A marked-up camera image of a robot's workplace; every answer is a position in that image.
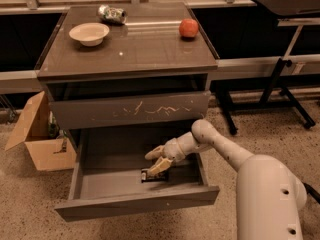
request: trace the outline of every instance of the floor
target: floor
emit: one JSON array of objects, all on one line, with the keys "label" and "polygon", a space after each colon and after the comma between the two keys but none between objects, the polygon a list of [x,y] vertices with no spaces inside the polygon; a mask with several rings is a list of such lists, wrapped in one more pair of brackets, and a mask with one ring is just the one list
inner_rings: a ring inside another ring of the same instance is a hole
[{"label": "floor", "polygon": [[[265,110],[235,114],[239,132],[230,136],[214,97],[206,118],[251,152],[278,158],[319,191],[320,91],[297,91],[296,95],[317,122],[310,130],[303,128],[294,109]],[[214,150],[201,154],[209,183],[221,189],[212,206],[66,223],[54,206],[67,198],[72,171],[36,171],[24,144],[5,152],[14,127],[6,120],[1,112],[0,239],[237,239],[236,173]],[[320,239],[320,205],[309,197],[300,217],[304,240]]]}]

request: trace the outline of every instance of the white robotic arm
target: white robotic arm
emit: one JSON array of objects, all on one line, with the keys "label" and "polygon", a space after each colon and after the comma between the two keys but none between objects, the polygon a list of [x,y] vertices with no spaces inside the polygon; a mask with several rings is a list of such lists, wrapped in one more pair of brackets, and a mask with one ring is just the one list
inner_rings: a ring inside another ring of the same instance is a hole
[{"label": "white robotic arm", "polygon": [[214,148],[238,172],[238,240],[302,240],[298,210],[307,200],[303,183],[280,161],[254,155],[223,137],[206,120],[197,120],[191,132],[149,152],[158,159],[147,174],[156,175],[188,154]]}]

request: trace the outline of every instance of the black cable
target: black cable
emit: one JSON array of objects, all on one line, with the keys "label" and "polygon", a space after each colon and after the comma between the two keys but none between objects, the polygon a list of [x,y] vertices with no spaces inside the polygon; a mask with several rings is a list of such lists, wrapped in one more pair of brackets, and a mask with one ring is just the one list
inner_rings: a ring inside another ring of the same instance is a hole
[{"label": "black cable", "polygon": [[320,194],[309,184],[303,183],[303,185],[307,190],[307,194],[310,194],[318,202],[318,204],[320,204]]}]

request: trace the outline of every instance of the open cardboard box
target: open cardboard box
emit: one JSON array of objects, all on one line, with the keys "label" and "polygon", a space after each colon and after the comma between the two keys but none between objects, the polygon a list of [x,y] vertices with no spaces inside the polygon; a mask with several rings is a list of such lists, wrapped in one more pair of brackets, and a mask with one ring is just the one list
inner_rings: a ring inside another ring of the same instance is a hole
[{"label": "open cardboard box", "polygon": [[37,170],[72,169],[76,152],[70,141],[67,140],[66,152],[59,152],[63,139],[48,137],[49,112],[48,99],[44,92],[31,97],[19,116],[5,150],[24,142]]}]

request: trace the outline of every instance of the soda can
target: soda can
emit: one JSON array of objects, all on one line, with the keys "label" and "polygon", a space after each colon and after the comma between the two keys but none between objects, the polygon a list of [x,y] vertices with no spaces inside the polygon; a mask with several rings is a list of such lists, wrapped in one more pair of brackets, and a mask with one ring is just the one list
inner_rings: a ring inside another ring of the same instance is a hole
[{"label": "soda can", "polygon": [[98,9],[98,16],[101,20],[112,24],[125,24],[127,12],[122,8],[113,8],[109,5],[101,5]]}]

